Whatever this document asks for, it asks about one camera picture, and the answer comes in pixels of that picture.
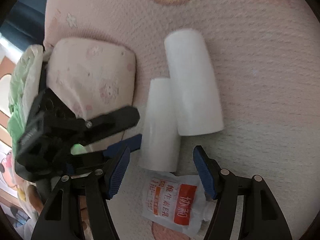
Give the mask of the small white paper roll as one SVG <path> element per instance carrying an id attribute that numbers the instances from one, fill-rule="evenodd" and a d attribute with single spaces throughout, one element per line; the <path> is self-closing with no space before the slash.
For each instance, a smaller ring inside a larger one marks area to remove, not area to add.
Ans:
<path id="1" fill-rule="evenodd" d="M 156 78 L 150 82 L 146 105 L 140 167 L 159 172 L 176 172 L 181 137 L 169 78 Z"/>

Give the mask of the white red spout pouch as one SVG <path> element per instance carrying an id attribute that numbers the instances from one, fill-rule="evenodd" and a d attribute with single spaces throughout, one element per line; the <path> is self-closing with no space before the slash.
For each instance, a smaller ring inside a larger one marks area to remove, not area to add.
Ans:
<path id="1" fill-rule="evenodd" d="M 166 228 L 195 237 L 209 222 L 215 203 L 208 201 L 198 175 L 148 173 L 142 193 L 142 215 Z"/>

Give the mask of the large white paper roll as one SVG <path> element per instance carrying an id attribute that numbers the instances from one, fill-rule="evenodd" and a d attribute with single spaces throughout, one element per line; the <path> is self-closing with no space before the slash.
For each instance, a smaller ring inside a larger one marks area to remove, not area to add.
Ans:
<path id="1" fill-rule="evenodd" d="M 164 40 L 178 133 L 195 136 L 224 129 L 220 94 L 205 40 L 200 32 L 181 29 Z"/>

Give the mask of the pink patterned pillow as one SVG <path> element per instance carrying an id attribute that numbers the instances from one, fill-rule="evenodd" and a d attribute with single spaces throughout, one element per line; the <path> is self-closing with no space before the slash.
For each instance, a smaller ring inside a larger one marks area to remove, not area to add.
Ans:
<path id="1" fill-rule="evenodd" d="M 134 52 L 116 44 L 78 37 L 61 39 L 49 58 L 47 86 L 85 120 L 133 102 Z"/>

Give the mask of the green white plastic package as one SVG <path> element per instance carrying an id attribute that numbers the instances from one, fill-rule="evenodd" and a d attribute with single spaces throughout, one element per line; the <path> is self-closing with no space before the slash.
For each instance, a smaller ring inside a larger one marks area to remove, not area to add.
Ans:
<path id="1" fill-rule="evenodd" d="M 11 117 L 7 131 L 12 139 L 13 155 L 17 153 L 17 142 L 25 131 L 31 106 L 39 93 L 43 56 L 43 46 L 29 46 L 11 75 L 8 96 Z"/>

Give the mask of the pink hello kitty blanket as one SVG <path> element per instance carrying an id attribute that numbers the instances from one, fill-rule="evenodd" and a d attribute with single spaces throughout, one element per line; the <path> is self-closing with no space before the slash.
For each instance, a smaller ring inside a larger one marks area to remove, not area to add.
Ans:
<path id="1" fill-rule="evenodd" d="M 44 47 L 69 37 L 136 55 L 133 104 L 168 77 L 164 39 L 196 29 L 206 40 L 225 122 L 182 138 L 180 174 L 197 144 L 241 176 L 261 174 L 294 239 L 319 239 L 319 0 L 47 0 Z"/>

